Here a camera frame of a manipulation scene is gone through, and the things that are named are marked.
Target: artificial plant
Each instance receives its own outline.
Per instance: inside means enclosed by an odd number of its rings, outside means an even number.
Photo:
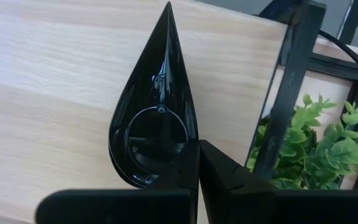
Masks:
[[[280,189],[338,189],[338,177],[358,173],[358,133],[351,130],[358,123],[358,107],[346,102],[341,120],[328,125],[322,140],[317,141],[313,129],[321,126],[317,118],[336,104],[329,99],[324,101],[321,95],[317,102],[305,95],[303,103],[303,106],[295,106],[272,184]],[[265,118],[257,129],[255,147],[247,163],[250,170],[254,168],[268,124],[269,119]]]

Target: wooden board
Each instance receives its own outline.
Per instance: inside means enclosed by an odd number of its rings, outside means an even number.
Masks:
[[[165,3],[0,0],[0,222],[33,222],[56,190],[129,188],[108,127]],[[188,1],[173,11],[200,137],[244,163],[286,26]]]
[[[358,47],[348,46],[352,49],[356,54],[358,54]],[[341,60],[345,60],[348,62],[354,62],[353,59],[350,58],[347,54],[343,52],[339,47],[337,47],[334,43],[322,38],[318,38],[316,44],[314,45],[313,52],[316,54],[326,55],[333,58],[338,58]]]

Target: glossy black base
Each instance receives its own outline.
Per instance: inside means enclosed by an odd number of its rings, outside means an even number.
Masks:
[[[195,109],[168,2],[112,117],[110,156],[121,178],[146,187],[192,139]]]

